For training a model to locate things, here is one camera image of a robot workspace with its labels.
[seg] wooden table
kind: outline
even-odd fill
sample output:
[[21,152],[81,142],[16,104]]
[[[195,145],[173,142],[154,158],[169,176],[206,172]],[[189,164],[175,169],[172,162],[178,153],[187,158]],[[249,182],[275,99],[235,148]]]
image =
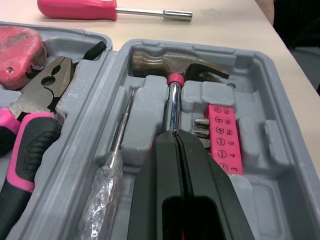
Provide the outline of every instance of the wooden table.
[[108,35],[113,49],[136,38],[256,50],[274,61],[320,173],[320,98],[254,0],[119,0],[118,7],[192,11],[192,22],[121,14],[108,20],[57,20],[42,16],[37,0],[0,0],[0,21],[85,29]]

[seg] pink screwdriver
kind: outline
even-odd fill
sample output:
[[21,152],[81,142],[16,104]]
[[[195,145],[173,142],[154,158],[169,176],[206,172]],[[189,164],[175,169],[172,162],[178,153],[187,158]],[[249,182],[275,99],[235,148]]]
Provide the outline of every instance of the pink screwdriver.
[[116,0],[38,0],[37,4],[43,15],[62,19],[115,21],[117,14],[133,14],[190,22],[193,15],[190,11],[121,8],[117,7]]

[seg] tool kit case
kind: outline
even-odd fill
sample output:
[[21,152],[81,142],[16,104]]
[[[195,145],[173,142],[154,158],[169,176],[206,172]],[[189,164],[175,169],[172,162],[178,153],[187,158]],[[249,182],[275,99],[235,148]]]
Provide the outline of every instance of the tool kit case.
[[[61,135],[44,153],[34,191],[7,240],[78,239],[78,225],[94,175],[104,164],[117,123],[135,89],[122,142],[123,179],[110,238],[127,239],[135,178],[155,138],[164,132],[169,94],[165,77],[133,76],[131,59],[135,51],[151,56],[189,54],[230,72],[229,79],[218,77],[223,83],[197,79],[185,82],[180,129],[194,134],[195,119],[203,118],[209,105],[232,107],[243,175],[228,176],[254,239],[320,239],[319,178],[276,67],[266,55],[147,39],[130,40],[117,52],[112,50],[108,36],[85,30],[10,22],[0,22],[0,26],[38,31],[47,49],[46,66],[60,56],[71,58],[73,63],[80,61],[56,106],[64,120]],[[106,44],[106,50],[95,60],[82,60],[85,52],[100,41]],[[0,108],[20,95],[0,85]],[[11,154],[0,158],[0,189]]]

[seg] claw hammer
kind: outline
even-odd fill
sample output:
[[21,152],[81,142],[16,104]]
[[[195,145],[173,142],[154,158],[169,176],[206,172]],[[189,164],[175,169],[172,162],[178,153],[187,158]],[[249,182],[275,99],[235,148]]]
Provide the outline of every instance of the claw hammer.
[[161,56],[151,56],[144,51],[136,51],[132,56],[132,74],[135,77],[145,78],[148,75],[167,78],[169,97],[166,104],[165,130],[180,128],[181,91],[185,81],[206,81],[203,73],[211,73],[228,79],[229,72],[222,66],[209,62],[203,58],[167,52]]

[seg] chrome shaft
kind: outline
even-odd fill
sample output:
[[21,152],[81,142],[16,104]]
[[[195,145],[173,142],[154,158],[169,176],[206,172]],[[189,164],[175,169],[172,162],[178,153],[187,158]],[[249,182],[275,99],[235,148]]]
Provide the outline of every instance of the chrome shaft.
[[174,131],[180,129],[181,116],[181,90],[178,82],[169,85],[169,98],[166,103],[165,130]]
[[192,20],[191,11],[176,11],[176,10],[145,10],[145,9],[135,9],[135,8],[122,8],[116,7],[116,12],[118,14],[133,14],[133,15],[146,15],[154,17],[162,17],[164,19],[188,21]]
[[126,106],[125,112],[121,116],[121,120],[118,123],[119,125],[116,128],[116,132],[114,134],[114,140],[112,142],[110,152],[115,152],[116,153],[121,147],[122,140],[123,140],[124,135],[125,135],[125,130],[126,130],[126,126],[127,126],[127,123],[128,123],[130,111],[131,111],[131,108],[132,108],[132,104],[134,102],[135,93],[136,93],[136,90],[133,90],[131,95],[130,95],[129,102],[128,102],[127,106]]

